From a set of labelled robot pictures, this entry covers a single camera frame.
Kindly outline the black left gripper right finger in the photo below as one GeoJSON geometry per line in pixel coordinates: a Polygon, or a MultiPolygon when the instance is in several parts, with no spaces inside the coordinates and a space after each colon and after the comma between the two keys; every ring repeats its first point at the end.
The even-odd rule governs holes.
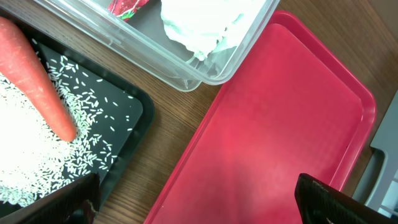
{"type": "Polygon", "coordinates": [[[298,177],[294,196],[303,224],[395,224],[305,173],[298,177]]]}

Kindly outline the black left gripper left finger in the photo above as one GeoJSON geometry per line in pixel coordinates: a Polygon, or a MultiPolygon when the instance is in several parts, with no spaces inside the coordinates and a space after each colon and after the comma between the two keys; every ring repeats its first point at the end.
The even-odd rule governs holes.
{"type": "Polygon", "coordinates": [[[100,209],[100,175],[90,173],[1,218],[1,224],[93,223],[100,209]]]}

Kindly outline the white rice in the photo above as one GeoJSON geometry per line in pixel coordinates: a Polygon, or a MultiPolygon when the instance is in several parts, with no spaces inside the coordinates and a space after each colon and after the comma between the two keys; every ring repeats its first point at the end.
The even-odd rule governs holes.
{"type": "Polygon", "coordinates": [[[31,44],[77,136],[62,141],[28,98],[1,78],[1,202],[21,207],[86,174],[104,177],[143,112],[137,98],[40,42],[31,44]]]}

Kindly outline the orange carrot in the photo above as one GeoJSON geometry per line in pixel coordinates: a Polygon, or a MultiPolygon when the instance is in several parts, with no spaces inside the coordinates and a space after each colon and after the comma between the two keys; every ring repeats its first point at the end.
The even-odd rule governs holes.
{"type": "Polygon", "coordinates": [[[23,92],[63,141],[72,142],[77,130],[46,70],[23,32],[1,18],[1,73],[23,92]]]}

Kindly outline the red snack wrapper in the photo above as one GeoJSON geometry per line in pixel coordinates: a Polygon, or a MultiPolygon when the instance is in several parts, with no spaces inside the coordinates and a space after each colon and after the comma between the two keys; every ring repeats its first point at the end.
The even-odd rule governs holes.
{"type": "Polygon", "coordinates": [[[128,21],[149,0],[113,0],[107,10],[116,17],[128,21]]]}

